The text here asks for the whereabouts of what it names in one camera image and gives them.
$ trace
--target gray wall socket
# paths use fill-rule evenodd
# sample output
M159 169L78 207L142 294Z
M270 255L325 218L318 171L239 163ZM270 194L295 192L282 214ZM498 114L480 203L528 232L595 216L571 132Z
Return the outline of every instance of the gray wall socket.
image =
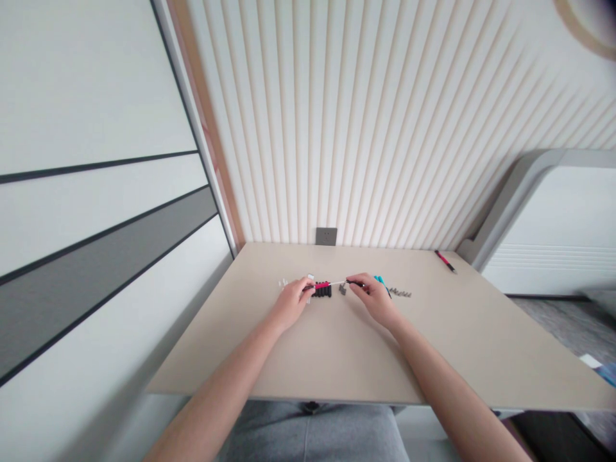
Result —
M336 245L336 235L338 228L317 228L316 229L316 244L317 245Z

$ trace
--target beige tabletop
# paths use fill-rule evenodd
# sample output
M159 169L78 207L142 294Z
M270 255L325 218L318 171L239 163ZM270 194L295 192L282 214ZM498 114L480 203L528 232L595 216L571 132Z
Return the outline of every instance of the beige tabletop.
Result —
M571 354L455 253L249 243L148 386L192 395L263 319L281 287L362 271L412 292L394 302L491 407L616 410L616 389ZM312 298L276 344L256 398L424 404L393 338L350 290Z

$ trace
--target finger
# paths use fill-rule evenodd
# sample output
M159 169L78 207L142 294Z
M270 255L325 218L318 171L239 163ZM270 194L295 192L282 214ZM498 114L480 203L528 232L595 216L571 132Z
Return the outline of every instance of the finger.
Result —
M307 290L307 287L313 287L314 285L315 282L309 277L303 277L301 279L293 281L293 288L297 290L298 293L301 293L302 291Z
M367 304L370 301L370 295L368 295L368 293L365 292L363 288L355 284L350 284L349 287L351 288L353 293L357 295L362 302L364 302L364 304Z
M302 293L302 297L300 298L300 304L305 305L308 302L308 299L312 296L316 291L314 289L308 289L306 292Z
M304 276L303 278L297 280L297 285L299 287L301 287L302 289L307 287L307 286L313 286L314 284L315 284L315 282L312 279L310 279L309 277L306 277L306 276Z
M376 285L375 283L378 282L376 279L374 279L374 277L372 277L368 273L361 273L361 274L349 276L346 279L348 279L349 281L360 282L364 284L364 288L366 288L366 290L370 290L370 288L374 287Z

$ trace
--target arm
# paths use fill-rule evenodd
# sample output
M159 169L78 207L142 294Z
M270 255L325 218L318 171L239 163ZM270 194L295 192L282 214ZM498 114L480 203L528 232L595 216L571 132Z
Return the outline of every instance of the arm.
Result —
M372 318L388 329L400 345L428 403L460 456L468 461L530 462L490 408L401 315L385 286L365 273L347 279L364 284L363 289L355 284L350 287Z
M278 338L300 317L314 289L303 278L288 284L246 339L197 390L144 459L211 461L223 446Z

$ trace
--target teal marker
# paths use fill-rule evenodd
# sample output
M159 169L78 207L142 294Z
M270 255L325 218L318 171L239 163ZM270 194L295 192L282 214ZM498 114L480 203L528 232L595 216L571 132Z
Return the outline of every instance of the teal marker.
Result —
M374 276L374 279L376 279L377 281L379 281L383 286L385 286L385 281L383 281L383 278L381 276ZM387 291L387 295L389 295L389 298L391 298L391 294L389 293L389 289L387 288L387 286L385 286L385 290Z

